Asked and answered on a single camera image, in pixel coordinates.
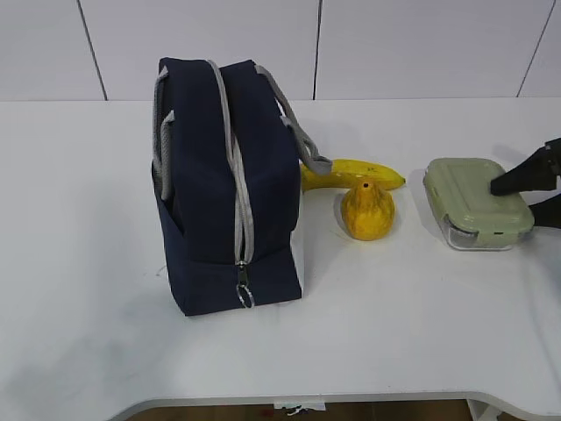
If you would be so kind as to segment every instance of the green lid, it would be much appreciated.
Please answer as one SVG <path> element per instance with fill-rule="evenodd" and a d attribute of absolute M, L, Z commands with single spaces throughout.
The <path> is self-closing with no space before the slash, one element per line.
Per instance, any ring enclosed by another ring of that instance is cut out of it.
<path fill-rule="evenodd" d="M 504 174 L 496 162 L 479 158 L 432 161 L 425 186 L 437 219 L 448 218 L 458 229 L 477 233 L 478 246 L 514 244 L 534 226 L 534 216 L 520 194 L 493 196 L 490 182 Z"/>

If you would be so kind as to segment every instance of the bag handle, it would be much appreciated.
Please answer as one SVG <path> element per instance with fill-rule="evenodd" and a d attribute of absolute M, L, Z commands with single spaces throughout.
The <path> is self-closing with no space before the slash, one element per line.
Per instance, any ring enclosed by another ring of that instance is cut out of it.
<path fill-rule="evenodd" d="M 290 107 L 290 103 L 288 103 L 288 100 L 282 92 L 281 88 L 279 88 L 279 85 L 274 80 L 273 75 L 271 75 L 271 73 L 266 68 L 260 66 L 259 64 L 255 65 L 255 71 L 259 75 L 265 76 L 265 78 L 269 82 L 269 85 L 271 85 L 274 96 L 279 102 L 280 107 L 285 114 L 284 116 L 281 116 L 280 119 L 285 126 L 290 127 L 294 132 L 298 154 L 300 155 L 300 159 L 302 160 L 304 165 L 316 174 L 329 174 L 331 172 L 333 163 L 331 162 L 331 160 L 319 154 L 316 143 L 314 143 L 314 141 L 310 138 L 310 136 L 308 136 L 308 134 L 298 123 L 298 119 L 296 118 L 292 107 Z"/>
<path fill-rule="evenodd" d="M 164 66 L 154 86 L 153 108 L 153 167 L 154 184 L 161 200 L 166 201 L 172 195 L 172 173 L 169 145 L 171 143 L 171 124 L 175 121 L 174 111 L 171 110 L 162 120 L 162 93 L 164 79 L 167 78 L 167 67 Z"/>

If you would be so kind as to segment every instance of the insulated bag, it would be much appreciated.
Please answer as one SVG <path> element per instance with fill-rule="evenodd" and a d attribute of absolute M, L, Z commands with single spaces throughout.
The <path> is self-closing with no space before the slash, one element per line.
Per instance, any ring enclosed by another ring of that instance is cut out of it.
<path fill-rule="evenodd" d="M 270 73 L 253 61 L 165 58 L 153 111 L 154 193 L 183 313 L 301 298 L 299 160 L 318 174 L 331 162 Z"/>

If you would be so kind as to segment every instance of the metal zipper ring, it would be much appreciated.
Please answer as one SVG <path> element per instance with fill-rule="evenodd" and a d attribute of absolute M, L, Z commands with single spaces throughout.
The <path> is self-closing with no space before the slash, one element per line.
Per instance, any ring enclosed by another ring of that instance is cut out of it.
<path fill-rule="evenodd" d="M 250 305 L 247 305 L 247 303 L 245 302 L 245 298 L 242 295 L 242 291 L 244 291 L 245 294 L 249 297 Z M 253 294 L 249 290 L 249 288 L 247 288 L 247 285 L 239 283 L 238 285 L 236 285 L 236 292 L 238 293 L 239 301 L 242 303 L 245 309 L 251 309 L 251 307 L 255 306 L 255 301 L 253 300 Z"/>

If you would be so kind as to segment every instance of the banana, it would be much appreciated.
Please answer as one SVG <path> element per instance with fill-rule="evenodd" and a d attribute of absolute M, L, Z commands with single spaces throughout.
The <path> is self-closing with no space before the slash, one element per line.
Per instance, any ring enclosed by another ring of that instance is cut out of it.
<path fill-rule="evenodd" d="M 317 175 L 303 164 L 302 191 L 321 189 L 324 187 L 353 188 L 362 177 L 370 177 L 384 190 L 397 189 L 405 183 L 405 179 L 393 169 L 380 164 L 355 160 L 334 160 L 330 174 Z"/>

